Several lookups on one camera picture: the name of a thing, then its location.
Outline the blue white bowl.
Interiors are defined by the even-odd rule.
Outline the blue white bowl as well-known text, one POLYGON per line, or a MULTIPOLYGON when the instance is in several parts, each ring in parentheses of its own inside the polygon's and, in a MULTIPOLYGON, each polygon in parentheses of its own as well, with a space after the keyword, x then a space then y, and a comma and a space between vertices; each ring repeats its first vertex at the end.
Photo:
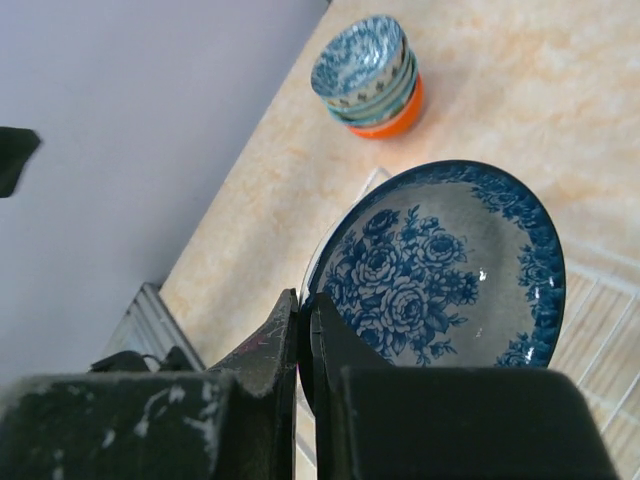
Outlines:
POLYGON ((348 211, 317 249, 301 305, 320 293, 392 365, 545 368, 564 318, 565 259, 521 180, 443 160, 389 178, 348 211))

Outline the white wire dish rack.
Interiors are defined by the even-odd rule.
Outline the white wire dish rack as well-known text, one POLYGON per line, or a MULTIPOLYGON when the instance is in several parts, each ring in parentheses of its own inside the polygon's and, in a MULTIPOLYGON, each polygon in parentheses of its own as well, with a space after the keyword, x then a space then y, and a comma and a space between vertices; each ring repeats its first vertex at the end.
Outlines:
MULTIPOLYGON (((369 185, 361 199, 391 177, 369 185)), ((635 479, 639 475, 639 267, 559 238, 566 303, 548 366, 581 389, 620 475, 635 479)))

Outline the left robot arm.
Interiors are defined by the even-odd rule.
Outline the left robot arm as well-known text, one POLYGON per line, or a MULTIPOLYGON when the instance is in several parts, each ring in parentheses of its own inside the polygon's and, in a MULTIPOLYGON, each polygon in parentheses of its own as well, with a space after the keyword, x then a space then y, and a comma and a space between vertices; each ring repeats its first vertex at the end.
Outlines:
POLYGON ((41 144, 38 134, 30 129, 0 128, 0 197, 14 194, 26 163, 41 144))

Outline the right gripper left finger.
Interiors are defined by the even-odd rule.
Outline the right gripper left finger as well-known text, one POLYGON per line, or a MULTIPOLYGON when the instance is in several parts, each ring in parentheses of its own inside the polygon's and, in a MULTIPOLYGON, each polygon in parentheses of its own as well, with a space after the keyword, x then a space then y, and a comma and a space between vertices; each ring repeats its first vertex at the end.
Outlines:
POLYGON ((296 291, 210 370, 233 385, 225 403, 215 479, 291 479, 295 472, 296 291))

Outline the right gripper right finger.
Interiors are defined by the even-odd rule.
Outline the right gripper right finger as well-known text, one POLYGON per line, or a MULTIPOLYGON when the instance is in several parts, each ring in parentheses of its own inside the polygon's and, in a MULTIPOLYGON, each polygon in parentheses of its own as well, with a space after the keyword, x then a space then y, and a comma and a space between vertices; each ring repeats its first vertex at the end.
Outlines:
POLYGON ((391 365, 346 325, 328 295, 316 295, 310 312, 319 477, 392 479, 391 365))

